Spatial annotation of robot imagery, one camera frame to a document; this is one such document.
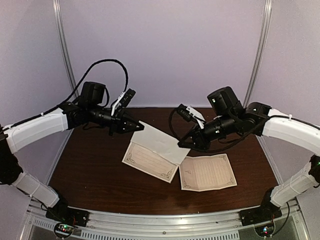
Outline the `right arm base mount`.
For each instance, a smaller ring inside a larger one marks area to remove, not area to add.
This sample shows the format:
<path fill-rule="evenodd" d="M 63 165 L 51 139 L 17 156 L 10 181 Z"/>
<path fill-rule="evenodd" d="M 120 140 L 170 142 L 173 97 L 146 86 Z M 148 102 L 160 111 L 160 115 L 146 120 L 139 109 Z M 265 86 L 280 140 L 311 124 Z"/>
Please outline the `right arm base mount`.
<path fill-rule="evenodd" d="M 271 203 L 272 190 L 265 192 L 260 206 L 239 212 L 242 226 L 254 225 L 255 233 L 262 238 L 271 237 L 276 232 L 275 219 L 282 216 L 280 207 Z"/>

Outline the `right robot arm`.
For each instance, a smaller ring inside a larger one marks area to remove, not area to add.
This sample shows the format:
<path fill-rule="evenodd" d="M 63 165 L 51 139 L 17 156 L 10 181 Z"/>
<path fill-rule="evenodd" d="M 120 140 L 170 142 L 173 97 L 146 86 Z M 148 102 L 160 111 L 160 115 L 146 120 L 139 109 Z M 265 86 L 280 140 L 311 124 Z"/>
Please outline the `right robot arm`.
<path fill-rule="evenodd" d="M 180 104 L 176 112 L 195 125 L 178 140 L 181 148 L 219 153 L 237 145 L 250 134 L 280 139 L 313 153 L 309 162 L 286 182 L 268 190 L 256 210 L 259 220 L 268 220 L 289 200 L 320 185 L 320 128 L 284 114 L 269 105 L 252 102 L 243 107 L 233 89 L 220 88 L 207 96 L 216 118 L 209 122 L 191 106 Z"/>

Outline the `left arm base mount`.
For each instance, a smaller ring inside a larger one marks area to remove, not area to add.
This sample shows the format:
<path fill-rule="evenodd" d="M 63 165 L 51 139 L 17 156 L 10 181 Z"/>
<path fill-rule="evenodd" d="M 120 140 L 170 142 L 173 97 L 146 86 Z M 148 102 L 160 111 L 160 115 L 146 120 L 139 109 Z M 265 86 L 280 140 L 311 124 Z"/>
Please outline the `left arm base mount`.
<path fill-rule="evenodd" d="M 87 210 L 69 207 L 68 201 L 58 192 L 59 200 L 53 207 L 45 207 L 45 217 L 57 221 L 53 233 L 59 239 L 70 237 L 78 227 L 86 227 L 90 213 Z"/>

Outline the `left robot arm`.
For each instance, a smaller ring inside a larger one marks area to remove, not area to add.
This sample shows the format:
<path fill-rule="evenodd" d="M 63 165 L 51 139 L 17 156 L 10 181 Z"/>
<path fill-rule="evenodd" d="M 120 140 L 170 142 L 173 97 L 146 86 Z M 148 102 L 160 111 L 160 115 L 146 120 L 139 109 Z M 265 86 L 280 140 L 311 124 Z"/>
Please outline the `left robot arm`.
<path fill-rule="evenodd" d="M 61 222 L 72 218 L 72 211 L 64 197 L 53 188 L 26 173 L 15 156 L 22 148 L 58 132 L 72 130 L 93 123 L 98 129 L 108 128 L 109 135 L 142 131 L 144 125 L 125 111 L 135 95 L 129 89 L 120 94 L 115 104 L 101 106 L 108 95 L 104 84 L 85 82 L 81 94 L 74 101 L 64 102 L 48 113 L 22 123 L 0 129 L 0 182 L 12 185 L 47 207 Z"/>

